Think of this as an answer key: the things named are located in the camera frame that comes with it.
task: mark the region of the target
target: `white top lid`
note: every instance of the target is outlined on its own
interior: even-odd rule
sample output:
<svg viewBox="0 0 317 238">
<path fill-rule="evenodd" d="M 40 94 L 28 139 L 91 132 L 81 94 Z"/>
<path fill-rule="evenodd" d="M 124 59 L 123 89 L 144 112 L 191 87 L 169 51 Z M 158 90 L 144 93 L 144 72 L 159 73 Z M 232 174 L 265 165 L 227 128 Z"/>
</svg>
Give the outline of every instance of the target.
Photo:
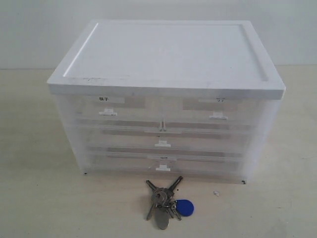
<svg viewBox="0 0 317 238">
<path fill-rule="evenodd" d="M 48 80 L 52 93 L 281 99 L 249 21 L 93 20 Z"/>
</svg>

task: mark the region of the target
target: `storage drawer cabinet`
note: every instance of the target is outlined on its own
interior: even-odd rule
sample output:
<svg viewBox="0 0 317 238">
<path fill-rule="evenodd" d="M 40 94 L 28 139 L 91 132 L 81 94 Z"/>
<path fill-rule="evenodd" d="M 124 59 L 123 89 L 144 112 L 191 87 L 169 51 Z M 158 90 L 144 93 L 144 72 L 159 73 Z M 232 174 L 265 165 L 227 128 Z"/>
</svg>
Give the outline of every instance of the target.
<svg viewBox="0 0 317 238">
<path fill-rule="evenodd" d="M 48 84 L 83 173 L 233 182 L 285 91 L 248 21 L 93 20 Z"/>
</svg>

